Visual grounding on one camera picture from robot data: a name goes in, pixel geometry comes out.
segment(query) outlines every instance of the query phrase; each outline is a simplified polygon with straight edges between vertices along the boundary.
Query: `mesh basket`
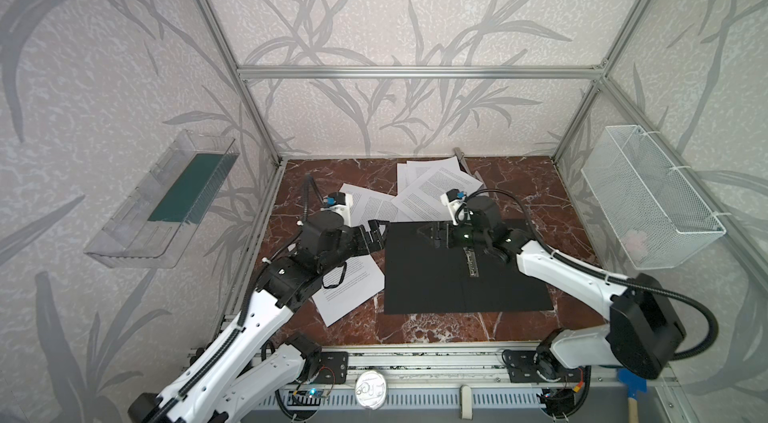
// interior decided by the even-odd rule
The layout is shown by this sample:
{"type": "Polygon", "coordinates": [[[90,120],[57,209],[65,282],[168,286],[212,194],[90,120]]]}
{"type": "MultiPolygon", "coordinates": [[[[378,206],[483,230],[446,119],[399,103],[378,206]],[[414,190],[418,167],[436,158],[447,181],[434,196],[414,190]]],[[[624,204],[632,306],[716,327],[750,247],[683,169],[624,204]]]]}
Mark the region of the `mesh basket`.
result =
{"type": "Polygon", "coordinates": [[[640,126],[606,126],[581,173],[637,269],[673,268],[725,234],[640,126]]]}

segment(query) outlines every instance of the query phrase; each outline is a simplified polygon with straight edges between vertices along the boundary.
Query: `leaf pattern wallpaper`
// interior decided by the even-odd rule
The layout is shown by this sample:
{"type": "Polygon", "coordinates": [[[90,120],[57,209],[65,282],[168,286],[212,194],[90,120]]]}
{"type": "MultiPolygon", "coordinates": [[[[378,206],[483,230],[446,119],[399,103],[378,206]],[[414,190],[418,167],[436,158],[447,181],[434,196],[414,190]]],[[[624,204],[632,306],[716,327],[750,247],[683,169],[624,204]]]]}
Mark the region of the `leaf pattern wallpaper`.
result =
{"type": "MultiPolygon", "coordinates": [[[[768,0],[657,0],[610,74],[763,250],[768,249],[767,41],[768,0]]],[[[622,271],[631,270],[630,264],[580,171],[603,128],[627,123],[610,99],[601,97],[561,163],[600,260],[622,271]]],[[[708,304],[720,320],[715,348],[673,364],[700,421],[764,421],[764,289],[721,242],[677,269],[652,274],[665,287],[708,304]]],[[[683,315],[696,322],[695,315],[683,315]]],[[[696,338],[702,328],[693,328],[696,338]]]]}
{"type": "MultiPolygon", "coordinates": [[[[634,0],[211,0],[241,65],[594,65],[634,0]]],[[[587,81],[251,80],[286,155],[552,154],[587,81]]]]}
{"type": "Polygon", "coordinates": [[[0,0],[0,421],[127,421],[216,326],[275,168],[192,0],[0,0]],[[188,129],[240,157],[174,269],[90,238],[188,129]]]}

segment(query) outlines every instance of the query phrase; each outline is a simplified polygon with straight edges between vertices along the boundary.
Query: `paper sheet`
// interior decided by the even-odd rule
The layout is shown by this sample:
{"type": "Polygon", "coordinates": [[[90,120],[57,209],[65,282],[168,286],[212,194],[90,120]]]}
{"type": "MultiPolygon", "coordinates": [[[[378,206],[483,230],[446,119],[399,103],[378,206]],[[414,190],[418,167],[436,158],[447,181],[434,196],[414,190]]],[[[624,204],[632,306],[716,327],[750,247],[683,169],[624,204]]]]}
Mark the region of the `paper sheet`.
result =
{"type": "Polygon", "coordinates": [[[383,219],[391,222],[411,221],[402,215],[397,207],[392,205],[392,198],[394,198],[392,195],[349,183],[341,185],[339,191],[352,195],[353,204],[350,211],[352,226],[365,225],[370,231],[368,228],[370,219],[383,219]]]}
{"type": "Polygon", "coordinates": [[[429,171],[430,168],[435,166],[442,166],[455,172],[460,172],[458,167],[458,159],[455,156],[451,156],[446,159],[433,159],[429,161],[406,161],[406,175],[408,184],[413,183],[420,178],[424,173],[429,171]]]}
{"type": "Polygon", "coordinates": [[[392,204],[413,221],[446,221],[450,216],[448,208],[440,202],[440,196],[453,188],[473,192],[480,185],[465,172],[433,166],[398,194],[392,204]]]}
{"type": "Polygon", "coordinates": [[[397,163],[397,194],[408,188],[408,165],[404,162],[397,163]]]}
{"type": "MultiPolygon", "coordinates": [[[[322,279],[323,282],[326,285],[338,283],[341,271],[341,268],[334,269],[322,279]]],[[[331,326],[383,289],[384,273],[373,261],[373,257],[355,256],[346,260],[344,283],[339,288],[321,289],[312,296],[312,301],[315,302],[322,322],[331,326]]]]}

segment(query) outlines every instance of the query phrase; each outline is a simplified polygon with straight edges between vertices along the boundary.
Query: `marble tabletop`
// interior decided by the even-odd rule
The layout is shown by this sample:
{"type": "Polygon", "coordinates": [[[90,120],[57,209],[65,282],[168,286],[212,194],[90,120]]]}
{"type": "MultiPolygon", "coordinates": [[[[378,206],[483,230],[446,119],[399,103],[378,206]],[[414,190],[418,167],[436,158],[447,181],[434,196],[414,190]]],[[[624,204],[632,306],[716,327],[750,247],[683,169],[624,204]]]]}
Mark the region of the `marble tabletop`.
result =
{"type": "MultiPolygon", "coordinates": [[[[257,262],[271,255],[296,231],[301,215],[300,191],[311,172],[323,194],[345,182],[397,194],[396,163],[406,159],[291,159],[277,193],[257,262]]],[[[598,264],[552,160],[546,156],[467,158],[489,188],[502,188],[521,197],[531,209],[538,231],[549,245],[588,263],[598,264]]],[[[522,217],[507,198],[497,199],[506,218],[522,217]]],[[[316,202],[311,206],[315,211],[316,202]]],[[[382,271],[384,254],[374,259],[382,271]]],[[[549,287],[553,311],[520,313],[419,313],[385,315],[384,292],[369,299],[327,328],[310,301],[273,337],[276,344],[301,331],[321,345],[376,345],[434,341],[528,341],[546,337],[553,329],[582,329],[603,319],[584,303],[549,287]]]]}

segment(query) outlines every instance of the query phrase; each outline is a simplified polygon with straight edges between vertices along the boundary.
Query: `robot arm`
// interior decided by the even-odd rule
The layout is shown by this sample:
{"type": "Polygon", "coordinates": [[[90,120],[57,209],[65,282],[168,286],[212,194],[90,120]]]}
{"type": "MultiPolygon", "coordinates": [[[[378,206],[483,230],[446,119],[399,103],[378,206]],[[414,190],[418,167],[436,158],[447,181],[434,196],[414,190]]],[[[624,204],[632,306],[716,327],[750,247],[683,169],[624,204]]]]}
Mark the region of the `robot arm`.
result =
{"type": "Polygon", "coordinates": [[[269,393],[295,380],[307,381],[318,371],[320,347],[298,335],[267,360],[238,376],[266,341],[323,287],[323,277],[352,256],[383,248],[386,222],[372,220],[350,227],[352,197],[332,193],[324,211],[300,225],[296,247],[267,263],[246,290],[235,320],[207,350],[158,395],[142,394],[128,410],[134,423],[206,423],[239,421],[269,393]]]}
{"type": "Polygon", "coordinates": [[[646,274],[636,278],[611,273],[565,255],[543,243],[525,206],[502,190],[484,189],[466,196],[453,189],[442,197],[451,214],[453,230],[444,234],[447,246],[483,251],[498,264],[517,263],[521,273],[541,279],[590,306],[608,322],[578,331],[559,329],[539,345],[539,372],[545,378],[558,368],[587,365],[621,365],[645,379],[656,379],[685,339],[685,329],[669,298],[693,305],[710,322],[710,333],[694,355],[708,348],[716,337],[712,313],[692,299],[661,288],[646,274]],[[480,192],[500,192],[512,197],[526,217],[530,233],[506,226],[495,202],[480,192]]]}

